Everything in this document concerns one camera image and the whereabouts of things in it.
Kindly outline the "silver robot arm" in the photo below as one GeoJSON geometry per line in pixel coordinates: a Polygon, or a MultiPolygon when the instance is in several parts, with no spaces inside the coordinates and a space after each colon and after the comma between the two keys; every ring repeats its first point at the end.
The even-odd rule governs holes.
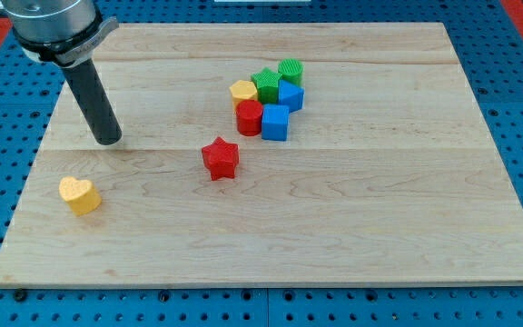
{"type": "Polygon", "coordinates": [[[94,66],[93,53],[119,27],[93,0],[1,0],[25,54],[59,67],[97,143],[110,145],[122,130],[94,66]]]}

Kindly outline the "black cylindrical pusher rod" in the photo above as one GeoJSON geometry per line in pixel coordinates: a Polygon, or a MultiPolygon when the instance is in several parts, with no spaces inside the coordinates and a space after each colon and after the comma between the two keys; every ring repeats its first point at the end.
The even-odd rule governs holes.
{"type": "Polygon", "coordinates": [[[95,141],[101,145],[117,143],[122,138],[122,130],[93,60],[62,71],[95,141]]]}

